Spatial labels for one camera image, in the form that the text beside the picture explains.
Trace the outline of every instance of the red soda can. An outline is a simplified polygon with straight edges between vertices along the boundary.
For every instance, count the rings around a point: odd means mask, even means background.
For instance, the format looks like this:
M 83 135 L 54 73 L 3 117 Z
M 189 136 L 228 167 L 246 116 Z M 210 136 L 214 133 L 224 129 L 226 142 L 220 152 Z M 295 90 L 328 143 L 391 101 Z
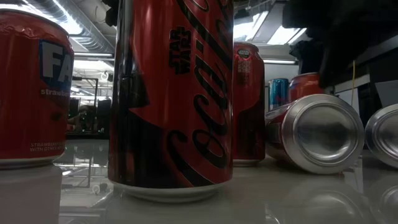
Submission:
M 297 75 L 290 82 L 289 102 L 293 102 L 304 96 L 323 93 L 325 93 L 325 91 L 319 87 L 318 73 L 314 72 Z
M 359 114 L 335 96 L 306 96 L 266 114 L 267 154 L 315 174 L 352 166 L 363 146 Z
M 234 166 L 254 166 L 266 156 L 264 62 L 255 45 L 234 43 L 233 93 Z
M 56 23 L 0 9 L 0 168 L 46 164 L 65 150 L 74 53 Z
M 108 176 L 161 202 L 232 176 L 232 0 L 121 1 Z

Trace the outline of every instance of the ceiling duct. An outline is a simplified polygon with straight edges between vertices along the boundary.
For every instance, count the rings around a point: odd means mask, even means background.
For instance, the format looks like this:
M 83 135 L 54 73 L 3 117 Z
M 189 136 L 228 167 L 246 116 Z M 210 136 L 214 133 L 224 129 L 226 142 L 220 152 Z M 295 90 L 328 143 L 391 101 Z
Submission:
M 23 0 L 34 11 L 60 24 L 89 52 L 114 53 L 114 47 L 72 0 Z

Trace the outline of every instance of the fanta logo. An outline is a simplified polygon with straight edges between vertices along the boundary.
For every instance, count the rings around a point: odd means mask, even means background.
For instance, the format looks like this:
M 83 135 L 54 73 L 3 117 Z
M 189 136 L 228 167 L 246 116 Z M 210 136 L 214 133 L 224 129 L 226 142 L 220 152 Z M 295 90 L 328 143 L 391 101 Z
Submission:
M 73 58 L 61 45 L 40 41 L 40 78 L 50 87 L 69 90 Z

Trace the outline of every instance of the can bottom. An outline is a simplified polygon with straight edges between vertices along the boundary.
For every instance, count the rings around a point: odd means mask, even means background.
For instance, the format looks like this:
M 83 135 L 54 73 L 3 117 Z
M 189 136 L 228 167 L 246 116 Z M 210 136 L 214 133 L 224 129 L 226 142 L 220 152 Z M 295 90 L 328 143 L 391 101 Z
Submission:
M 59 156 L 31 158 L 31 159 L 0 159 L 0 169 L 20 169 L 51 164 Z
M 209 198 L 216 194 L 225 183 L 215 184 L 205 187 L 191 187 L 183 189 L 147 189 L 143 187 L 133 187 L 117 182 L 112 183 L 122 188 L 125 193 L 133 197 L 162 203 L 184 203 L 195 202 Z
M 261 161 L 262 159 L 234 159 L 234 167 L 254 167 Z

